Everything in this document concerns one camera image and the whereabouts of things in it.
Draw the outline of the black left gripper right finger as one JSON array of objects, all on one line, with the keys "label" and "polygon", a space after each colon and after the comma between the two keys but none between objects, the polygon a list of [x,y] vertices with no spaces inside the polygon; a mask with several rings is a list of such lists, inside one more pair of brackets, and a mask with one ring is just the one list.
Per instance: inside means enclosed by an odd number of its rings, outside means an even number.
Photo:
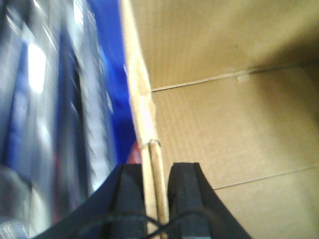
[{"label": "black left gripper right finger", "polygon": [[199,163],[174,163],[168,180],[170,239],[249,239]]}]

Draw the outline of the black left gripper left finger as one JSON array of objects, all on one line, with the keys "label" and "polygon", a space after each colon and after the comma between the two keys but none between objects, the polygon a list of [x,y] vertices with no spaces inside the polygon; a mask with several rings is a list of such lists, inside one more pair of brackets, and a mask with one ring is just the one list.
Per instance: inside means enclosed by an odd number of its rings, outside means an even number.
[{"label": "black left gripper left finger", "polygon": [[[118,165],[100,188],[78,209],[37,236],[39,239],[72,239],[85,223],[101,216],[118,213],[145,213],[142,166]],[[142,219],[125,218],[93,226],[81,239],[141,239],[147,235]]]}]

